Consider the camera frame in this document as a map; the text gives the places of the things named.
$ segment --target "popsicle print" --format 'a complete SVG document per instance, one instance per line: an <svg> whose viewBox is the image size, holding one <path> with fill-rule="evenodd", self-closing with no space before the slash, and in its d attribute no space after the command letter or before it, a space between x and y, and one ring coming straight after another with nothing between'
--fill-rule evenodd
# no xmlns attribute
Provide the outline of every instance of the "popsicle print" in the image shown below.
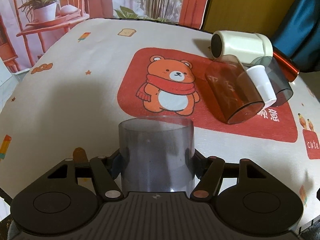
<svg viewBox="0 0 320 240"><path fill-rule="evenodd" d="M10 142L11 142L11 137L9 135L6 135L4 137L4 140L3 140L1 148L0 148L0 161L4 159L5 154L7 153L7 150L8 150Z"/></svg>
<svg viewBox="0 0 320 240"><path fill-rule="evenodd" d="M84 33L80 36L80 38L78 39L78 42L83 41L86 37L88 37L90 35L90 33Z"/></svg>

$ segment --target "orange bear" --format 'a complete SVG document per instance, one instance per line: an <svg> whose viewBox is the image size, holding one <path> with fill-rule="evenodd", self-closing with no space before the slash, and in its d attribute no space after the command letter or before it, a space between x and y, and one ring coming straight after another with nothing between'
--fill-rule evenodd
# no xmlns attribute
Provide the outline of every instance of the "orange bear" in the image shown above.
<svg viewBox="0 0 320 240"><path fill-rule="evenodd" d="M136 96L143 106L153 113L164 110L179 115L191 115L200 97L195 89L192 64L186 60L165 59L155 55L150 58L146 82Z"/></svg>

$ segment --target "brown transparent cup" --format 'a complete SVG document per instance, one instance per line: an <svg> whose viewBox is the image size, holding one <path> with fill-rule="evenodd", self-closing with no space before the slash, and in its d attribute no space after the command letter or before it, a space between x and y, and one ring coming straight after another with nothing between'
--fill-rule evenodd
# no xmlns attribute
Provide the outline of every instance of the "brown transparent cup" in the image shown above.
<svg viewBox="0 0 320 240"><path fill-rule="evenodd" d="M227 124L237 124L254 117L264 107L257 88L236 56L215 59L205 72Z"/></svg>

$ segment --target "yellow board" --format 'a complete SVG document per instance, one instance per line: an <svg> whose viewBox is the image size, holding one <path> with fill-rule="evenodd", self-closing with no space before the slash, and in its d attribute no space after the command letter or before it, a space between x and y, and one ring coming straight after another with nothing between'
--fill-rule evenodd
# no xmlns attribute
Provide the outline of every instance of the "yellow board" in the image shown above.
<svg viewBox="0 0 320 240"><path fill-rule="evenodd" d="M210 0L204 30L262 33L271 37L294 0Z"/></svg>

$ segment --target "transparent gray cup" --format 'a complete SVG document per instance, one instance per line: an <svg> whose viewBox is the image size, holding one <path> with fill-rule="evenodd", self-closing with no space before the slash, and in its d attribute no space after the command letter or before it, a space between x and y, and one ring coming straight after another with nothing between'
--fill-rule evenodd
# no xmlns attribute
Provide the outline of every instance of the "transparent gray cup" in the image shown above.
<svg viewBox="0 0 320 240"><path fill-rule="evenodd" d="M185 191L195 187L191 158L194 127L190 119L147 116L119 124L124 195L135 192Z"/></svg>

